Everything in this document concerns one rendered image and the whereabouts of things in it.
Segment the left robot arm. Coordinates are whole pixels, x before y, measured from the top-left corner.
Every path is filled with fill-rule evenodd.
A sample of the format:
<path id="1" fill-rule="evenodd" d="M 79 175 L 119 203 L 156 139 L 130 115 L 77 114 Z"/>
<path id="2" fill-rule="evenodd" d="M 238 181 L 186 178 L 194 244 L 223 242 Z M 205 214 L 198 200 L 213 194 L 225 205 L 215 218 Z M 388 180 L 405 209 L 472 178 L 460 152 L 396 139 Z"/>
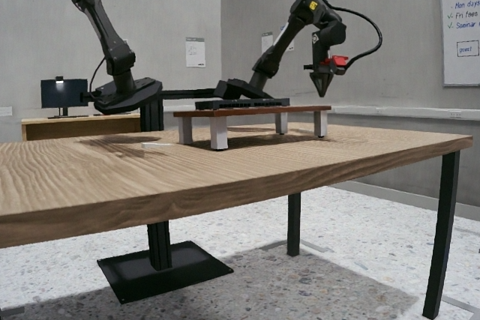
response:
<path id="1" fill-rule="evenodd" d="M 250 84 L 250 86 L 263 91 L 267 79 L 271 79 L 278 72 L 279 63 L 287 47 L 306 25 L 313 23 L 320 29 L 312 33 L 312 48 L 325 47 L 326 50 L 331 46 L 342 44 L 346 40 L 347 26 L 323 0 L 296 0 L 289 12 L 291 14 L 282 32 L 253 66 L 252 70 L 255 72 L 250 82 L 247 83 L 236 78 L 233 80 Z"/>

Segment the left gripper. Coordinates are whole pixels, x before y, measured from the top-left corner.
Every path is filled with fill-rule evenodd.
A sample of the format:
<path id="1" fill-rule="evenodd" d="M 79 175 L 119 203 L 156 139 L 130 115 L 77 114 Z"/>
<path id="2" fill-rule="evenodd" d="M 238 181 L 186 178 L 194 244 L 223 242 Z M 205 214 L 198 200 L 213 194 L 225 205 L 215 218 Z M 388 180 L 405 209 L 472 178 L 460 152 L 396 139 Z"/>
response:
<path id="1" fill-rule="evenodd" d="M 310 78 L 312 79 L 319 97 L 325 97 L 328 86 L 330 85 L 334 74 L 329 67 L 330 61 L 333 59 L 336 66 L 345 67 L 346 62 L 349 60 L 346 56 L 333 55 L 331 57 L 331 49 L 325 47 L 314 47 L 313 52 L 313 64 L 304 65 L 304 70 L 313 70 L 310 72 Z M 315 65 L 314 65 L 315 64 Z M 311 66 L 311 67 L 310 67 Z M 321 73 L 318 73 L 321 72 Z M 322 89 L 322 90 L 321 90 Z"/>

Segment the brown wooden stand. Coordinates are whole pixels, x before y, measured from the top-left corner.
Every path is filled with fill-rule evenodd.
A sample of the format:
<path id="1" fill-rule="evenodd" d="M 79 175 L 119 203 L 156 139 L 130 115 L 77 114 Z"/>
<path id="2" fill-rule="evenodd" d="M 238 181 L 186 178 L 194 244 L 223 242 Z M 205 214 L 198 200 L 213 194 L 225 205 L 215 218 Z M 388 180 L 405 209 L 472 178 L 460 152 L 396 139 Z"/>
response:
<path id="1" fill-rule="evenodd" d="M 257 115 L 275 113 L 275 132 L 279 135 L 287 133 L 288 112 L 313 113 L 314 135 L 323 138 L 328 135 L 327 110 L 331 106 L 312 107 L 277 107 L 276 109 L 243 109 L 243 110 L 215 110 L 214 112 L 173 112 L 173 117 L 178 117 L 179 144 L 193 143 L 192 117 L 210 117 L 211 148 L 222 151 L 228 148 L 227 144 L 227 116 Z"/>

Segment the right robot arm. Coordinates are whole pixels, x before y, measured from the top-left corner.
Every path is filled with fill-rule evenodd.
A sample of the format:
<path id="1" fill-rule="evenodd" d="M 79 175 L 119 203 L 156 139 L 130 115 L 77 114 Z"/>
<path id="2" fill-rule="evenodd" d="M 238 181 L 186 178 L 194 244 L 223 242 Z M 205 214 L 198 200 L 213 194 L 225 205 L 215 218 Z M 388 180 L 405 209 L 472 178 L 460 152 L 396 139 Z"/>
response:
<path id="1" fill-rule="evenodd" d="M 134 82 L 131 67 L 134 67 L 136 61 L 135 53 L 113 28 L 101 0 L 71 1 L 77 3 L 91 22 L 105 55 L 106 72 L 113 77 L 115 83 L 116 90 L 98 99 L 98 104 L 108 107 L 156 83 L 156 79 L 149 77 Z"/>

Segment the dark grey network switch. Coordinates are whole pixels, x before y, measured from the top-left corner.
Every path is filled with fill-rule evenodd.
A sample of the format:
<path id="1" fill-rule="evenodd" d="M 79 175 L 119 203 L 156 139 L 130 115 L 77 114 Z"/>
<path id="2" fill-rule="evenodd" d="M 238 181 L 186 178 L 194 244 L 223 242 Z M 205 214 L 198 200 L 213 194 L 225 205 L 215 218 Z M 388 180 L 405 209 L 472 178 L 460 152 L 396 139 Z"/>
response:
<path id="1" fill-rule="evenodd" d="M 251 107 L 290 106 L 289 98 L 207 100 L 195 102 L 195 110 L 235 109 Z"/>

